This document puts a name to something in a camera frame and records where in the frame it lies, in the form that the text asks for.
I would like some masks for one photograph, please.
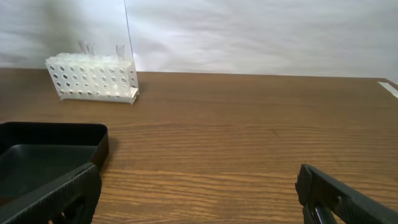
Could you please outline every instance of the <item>white backdrop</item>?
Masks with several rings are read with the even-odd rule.
[[[126,1],[140,71],[398,81],[396,0]],[[78,39],[129,48],[122,0],[5,0],[0,21],[0,67],[44,67]]]

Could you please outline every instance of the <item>black plastic bin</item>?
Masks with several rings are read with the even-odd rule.
[[[0,124],[0,205],[87,162],[100,169],[108,147],[102,124]]]

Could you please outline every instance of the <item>brown wooden tabletop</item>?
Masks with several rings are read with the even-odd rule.
[[[138,78],[128,105],[60,101],[46,70],[0,70],[0,122],[107,125],[93,223],[303,223],[303,163],[398,211],[398,99],[386,80]]]

